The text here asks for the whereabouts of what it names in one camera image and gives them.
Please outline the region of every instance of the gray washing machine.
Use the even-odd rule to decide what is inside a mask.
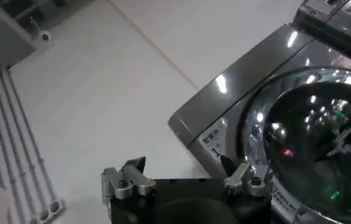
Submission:
[[[325,149],[342,140],[349,123],[351,0],[305,1],[292,24],[230,65],[169,120],[212,177],[227,177],[240,163],[270,165],[272,208],[287,223],[351,223],[351,153],[337,159]],[[332,158],[318,159],[321,152]]]

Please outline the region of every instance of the front-loading washing machine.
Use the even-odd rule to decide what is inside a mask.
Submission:
[[[170,118],[212,177],[268,164],[288,223],[351,223],[351,0],[305,1]]]

